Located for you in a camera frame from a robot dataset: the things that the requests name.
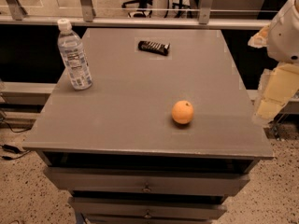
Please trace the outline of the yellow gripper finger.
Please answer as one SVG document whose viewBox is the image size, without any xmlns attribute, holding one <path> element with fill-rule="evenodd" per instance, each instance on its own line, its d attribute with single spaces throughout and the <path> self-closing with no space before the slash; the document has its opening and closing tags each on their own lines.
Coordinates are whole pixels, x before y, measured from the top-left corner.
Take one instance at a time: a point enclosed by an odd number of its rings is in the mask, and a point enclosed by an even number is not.
<svg viewBox="0 0 299 224">
<path fill-rule="evenodd" d="M 254 102 L 255 120 L 273 120 L 299 91 L 299 64 L 279 63 L 264 69 Z"/>
<path fill-rule="evenodd" d="M 248 45 L 256 49 L 266 48 L 268 46 L 268 32 L 269 25 L 266 25 L 249 39 Z"/>
</svg>

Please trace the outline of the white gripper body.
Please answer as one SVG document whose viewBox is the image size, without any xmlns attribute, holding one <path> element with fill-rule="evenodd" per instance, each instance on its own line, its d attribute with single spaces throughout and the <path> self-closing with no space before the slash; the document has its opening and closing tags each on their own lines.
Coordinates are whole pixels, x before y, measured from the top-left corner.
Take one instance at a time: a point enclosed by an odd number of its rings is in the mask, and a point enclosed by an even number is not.
<svg viewBox="0 0 299 224">
<path fill-rule="evenodd" d="M 271 20 L 267 53 L 279 62 L 299 63 L 298 0 L 288 0 Z"/>
</svg>

